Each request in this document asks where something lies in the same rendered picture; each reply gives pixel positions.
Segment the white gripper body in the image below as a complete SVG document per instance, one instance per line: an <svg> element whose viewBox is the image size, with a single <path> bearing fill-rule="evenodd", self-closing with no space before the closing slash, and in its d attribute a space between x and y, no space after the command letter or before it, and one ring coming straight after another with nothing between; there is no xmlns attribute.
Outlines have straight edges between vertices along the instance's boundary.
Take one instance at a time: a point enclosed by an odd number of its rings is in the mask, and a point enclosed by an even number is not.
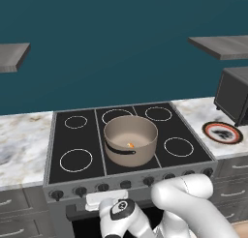
<svg viewBox="0 0 248 238"><path fill-rule="evenodd" d="M127 190L89 193L86 196L85 209L87 211L97 211L103 200L112 199L113 202L116 202L118 199L126 199L128 196L129 194Z"/></svg>

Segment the black oven door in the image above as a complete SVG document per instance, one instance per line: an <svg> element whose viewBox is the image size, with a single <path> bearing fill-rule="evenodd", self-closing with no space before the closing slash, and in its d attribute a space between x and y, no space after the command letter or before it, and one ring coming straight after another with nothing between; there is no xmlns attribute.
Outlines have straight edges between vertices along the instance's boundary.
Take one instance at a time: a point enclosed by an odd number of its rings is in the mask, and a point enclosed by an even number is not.
<svg viewBox="0 0 248 238"><path fill-rule="evenodd" d="M66 207L66 217L72 223L75 238L102 238L100 201L101 198L87 198ZM155 228L163 217L163 211L156 208L150 200L136 200L136 204L149 219L151 228Z"/></svg>

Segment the grey drawer front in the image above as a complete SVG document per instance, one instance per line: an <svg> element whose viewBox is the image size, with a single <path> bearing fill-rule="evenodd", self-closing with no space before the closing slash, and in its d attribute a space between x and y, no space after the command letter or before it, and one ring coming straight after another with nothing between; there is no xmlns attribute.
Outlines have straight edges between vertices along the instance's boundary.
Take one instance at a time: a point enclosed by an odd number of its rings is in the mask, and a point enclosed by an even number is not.
<svg viewBox="0 0 248 238"><path fill-rule="evenodd" d="M0 234L15 232L24 228L24 232L8 238L36 238L42 236L42 231L38 226L38 219L42 213L28 215L10 216L0 219Z"/></svg>
<svg viewBox="0 0 248 238"><path fill-rule="evenodd" d="M247 165L247 164L248 164L248 156L220 160L218 162L218 166L214 177L220 179L220 178L229 178L237 175L248 174L248 168L245 169L232 168L232 165Z"/></svg>
<svg viewBox="0 0 248 238"><path fill-rule="evenodd" d="M230 223L242 222L248 220L248 201L240 201L223 207L224 216L235 213L235 216L227 219Z"/></svg>
<svg viewBox="0 0 248 238"><path fill-rule="evenodd" d="M213 187L213 196L210 198L213 203L228 202L248 197L248 178L214 183ZM238 193L242 190L245 190L246 193L231 197L220 196L221 193Z"/></svg>
<svg viewBox="0 0 248 238"><path fill-rule="evenodd" d="M29 208L23 189L0 192L0 202L12 199L12 203L0 206L0 214L22 211Z"/></svg>

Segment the round plate with red rim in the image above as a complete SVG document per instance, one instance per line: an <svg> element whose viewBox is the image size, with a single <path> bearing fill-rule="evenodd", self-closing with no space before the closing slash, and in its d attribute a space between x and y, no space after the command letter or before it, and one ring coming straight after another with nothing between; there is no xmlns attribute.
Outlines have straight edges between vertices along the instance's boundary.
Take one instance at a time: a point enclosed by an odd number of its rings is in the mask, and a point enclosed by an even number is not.
<svg viewBox="0 0 248 238"><path fill-rule="evenodd" d="M222 144L232 145L243 140L243 134L238 128L224 122L207 122L201 130L208 138Z"/></svg>

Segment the black microwave oven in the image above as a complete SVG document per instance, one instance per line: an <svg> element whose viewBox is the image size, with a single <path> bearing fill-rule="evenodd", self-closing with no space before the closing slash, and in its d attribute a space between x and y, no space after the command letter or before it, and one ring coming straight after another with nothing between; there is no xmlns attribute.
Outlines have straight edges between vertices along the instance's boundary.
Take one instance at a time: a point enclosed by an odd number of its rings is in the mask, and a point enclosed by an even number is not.
<svg viewBox="0 0 248 238"><path fill-rule="evenodd" d="M234 125L248 126L248 67L225 68L214 99Z"/></svg>

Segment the black hob with grey frame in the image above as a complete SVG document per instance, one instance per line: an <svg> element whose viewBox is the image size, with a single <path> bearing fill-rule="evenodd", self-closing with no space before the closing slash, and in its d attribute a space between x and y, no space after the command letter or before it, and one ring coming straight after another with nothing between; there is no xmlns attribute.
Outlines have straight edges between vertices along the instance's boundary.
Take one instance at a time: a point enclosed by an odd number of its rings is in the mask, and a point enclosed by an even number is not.
<svg viewBox="0 0 248 238"><path fill-rule="evenodd" d="M131 115L152 121L158 129L158 143L154 157L138 167L124 167L112 162L105 151L104 127L113 118ZM44 193L50 203L80 199L75 189L85 187L85 197L97 193L106 183L109 191L127 190L133 200L148 200L151 186L168 173L184 176L186 170L202 173L217 161L201 142L173 103L150 103L105 106L99 108L56 111L52 115L46 156ZM143 184L152 176L154 183ZM120 183L129 180L130 189L121 189ZM56 201L53 191L62 191Z"/></svg>

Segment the grey wall shelf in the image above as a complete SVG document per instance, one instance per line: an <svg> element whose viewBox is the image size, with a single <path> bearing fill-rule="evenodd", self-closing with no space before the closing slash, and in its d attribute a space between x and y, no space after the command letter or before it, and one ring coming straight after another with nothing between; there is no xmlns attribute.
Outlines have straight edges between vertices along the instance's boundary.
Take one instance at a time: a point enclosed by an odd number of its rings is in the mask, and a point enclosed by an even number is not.
<svg viewBox="0 0 248 238"><path fill-rule="evenodd" d="M29 52L30 43L0 45L0 73L16 73Z"/></svg>
<svg viewBox="0 0 248 238"><path fill-rule="evenodd" d="M188 42L218 60L248 59L248 35L189 37Z"/></svg>

